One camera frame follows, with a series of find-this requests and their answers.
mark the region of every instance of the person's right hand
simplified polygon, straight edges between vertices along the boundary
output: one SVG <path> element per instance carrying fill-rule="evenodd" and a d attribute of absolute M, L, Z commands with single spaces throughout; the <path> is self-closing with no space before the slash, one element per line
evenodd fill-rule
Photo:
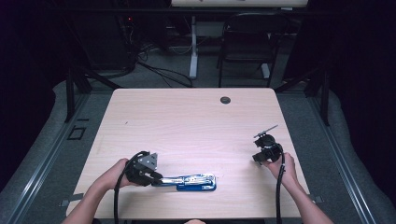
<path fill-rule="evenodd" d="M 294 163 L 294 158 L 288 153 L 284 153 L 285 156 L 285 171 L 282 176 L 282 184 L 286 187 L 292 184 L 298 184 L 297 173 Z M 277 161 L 262 161 L 262 164 L 267 167 L 273 176 L 277 179 L 279 175 L 279 169 L 282 164 L 282 158 L 279 157 Z"/>

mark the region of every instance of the dark background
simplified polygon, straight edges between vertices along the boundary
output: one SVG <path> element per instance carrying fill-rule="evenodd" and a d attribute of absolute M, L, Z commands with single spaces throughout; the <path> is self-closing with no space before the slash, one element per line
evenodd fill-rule
<path fill-rule="evenodd" d="M 329 69 L 331 89 L 341 101 L 357 154 L 375 183 L 396 204 L 392 178 L 396 157 L 395 3 L 361 0 L 346 5 L 316 0 L 310 1 L 308 9 L 347 14 L 334 22 L 303 21 L 284 78 L 318 66 L 333 49 L 332 43 L 337 43 Z M 52 88 L 65 80 L 71 64 L 91 67 L 92 58 L 88 46 L 77 42 L 62 19 L 44 13 L 33 0 L 3 3 L 0 19 L 2 189 L 50 115 L 55 100 Z M 117 40 L 108 43 L 121 46 Z"/>

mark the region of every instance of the black chair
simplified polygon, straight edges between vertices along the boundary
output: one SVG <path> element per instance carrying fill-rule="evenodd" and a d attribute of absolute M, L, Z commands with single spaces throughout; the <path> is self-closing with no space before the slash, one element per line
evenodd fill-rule
<path fill-rule="evenodd" d="M 279 41 L 289 28 L 289 19 L 281 14 L 239 13 L 232 15 L 222 31 L 218 59 L 219 87 L 223 62 L 271 64 L 266 87 L 270 87 Z"/>

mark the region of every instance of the gray carpet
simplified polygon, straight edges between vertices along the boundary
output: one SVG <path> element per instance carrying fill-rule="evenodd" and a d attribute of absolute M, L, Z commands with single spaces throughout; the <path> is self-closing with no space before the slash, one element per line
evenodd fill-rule
<path fill-rule="evenodd" d="M 217 87 L 218 83 L 218 70 L 216 69 L 218 47 L 205 45 L 205 43 L 207 42 L 204 41 L 199 48 L 198 78 L 193 81 L 194 87 L 197 88 Z M 280 51 L 273 88 L 281 84 L 282 69 L 286 64 L 291 46 L 292 39 L 287 39 Z M 152 66 L 175 70 L 185 75 L 189 72 L 189 53 L 178 54 L 173 51 L 152 50 L 148 53 L 147 59 L 146 56 L 142 55 L 141 61 Z M 175 77 L 185 80 L 179 75 L 175 75 Z M 166 83 L 160 76 L 140 65 L 131 74 L 111 78 L 111 80 L 125 88 L 184 88 L 172 81 Z M 57 101 L 46 126 L 20 169 L 0 194 L 1 223 L 7 223 L 10 217 L 17 217 L 11 220 L 17 220 L 20 223 L 60 223 L 64 219 L 66 207 L 59 206 L 59 203 L 73 194 L 111 96 L 111 89 L 102 83 L 91 80 L 91 84 L 94 88 L 92 94 L 79 96 L 81 103 L 79 111 L 74 119 L 66 125 L 64 125 L 66 112 L 64 83 L 54 89 L 57 93 Z M 318 111 L 313 106 L 317 100 L 305 98 L 301 92 L 301 86 L 297 86 L 287 93 L 280 93 L 277 97 L 308 187 L 312 194 L 323 198 L 324 202 L 318 205 L 335 223 L 363 223 L 353 200 L 351 200 L 346 181 L 337 168 L 332 154 L 332 145 L 323 130 L 321 120 L 318 119 Z M 394 222 L 396 220 L 394 207 L 375 186 L 348 141 L 347 126 L 339 102 L 333 94 L 331 94 L 329 114 L 331 127 L 328 128 L 328 131 L 333 133 L 338 146 L 346 156 L 348 166 L 361 188 L 362 195 L 366 199 L 376 223 Z M 74 125 L 77 128 L 85 128 L 85 133 L 80 140 L 67 140 L 67 135 L 70 134 Z M 50 170 L 43 176 L 42 184 L 36 186 L 38 191 L 33 191 L 30 197 L 32 200 L 25 201 L 23 198 L 20 200 L 25 187 L 29 186 L 29 181 L 35 175 L 36 167 L 41 165 L 54 147 L 59 148 L 59 153 L 51 154 L 54 159 L 53 163 L 47 164 Z M 20 202 L 27 203 L 20 207 Z M 102 222 L 112 223 L 112 220 L 102 220 Z M 267 219 L 266 223 L 275 223 L 275 220 Z M 299 218 L 284 218 L 284 223 L 301 223 L 301 220 Z"/>

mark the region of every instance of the forearm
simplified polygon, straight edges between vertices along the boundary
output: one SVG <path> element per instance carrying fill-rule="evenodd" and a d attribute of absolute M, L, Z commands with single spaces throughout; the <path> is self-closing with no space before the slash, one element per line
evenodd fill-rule
<path fill-rule="evenodd" d="M 107 189 L 103 185 L 99 183 L 92 184 L 63 223 L 92 223 L 99 202 L 105 196 L 106 192 Z"/>
<path fill-rule="evenodd" d="M 326 214 L 306 195 L 305 190 L 298 182 L 284 186 L 296 202 L 304 224 L 332 223 Z"/>

